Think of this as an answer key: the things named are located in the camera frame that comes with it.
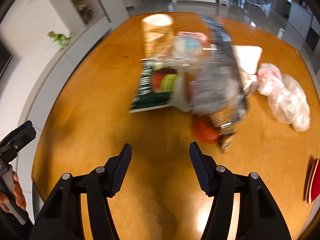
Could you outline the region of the person's left hand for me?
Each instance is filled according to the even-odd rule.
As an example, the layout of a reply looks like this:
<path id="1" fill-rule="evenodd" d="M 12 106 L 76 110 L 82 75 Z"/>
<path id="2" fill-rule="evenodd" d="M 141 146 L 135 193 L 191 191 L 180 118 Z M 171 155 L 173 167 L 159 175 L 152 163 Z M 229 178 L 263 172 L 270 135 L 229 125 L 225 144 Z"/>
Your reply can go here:
<path id="1" fill-rule="evenodd" d="M 26 200 L 25 200 L 25 196 L 23 194 L 21 185 L 19 183 L 19 179 L 18 179 L 18 175 L 16 172 L 12 172 L 13 175 L 13 180 L 14 180 L 14 186 L 13 186 L 13 194 L 15 196 L 15 200 L 16 200 L 16 204 L 22 208 L 23 210 L 26 209 Z M 1 205 L 1 209 L 6 212 L 6 213 L 11 213 L 11 211 L 8 209 L 8 207 L 6 206 L 9 203 L 9 199 L 8 197 L 3 193 L 0 192 L 0 205 Z"/>

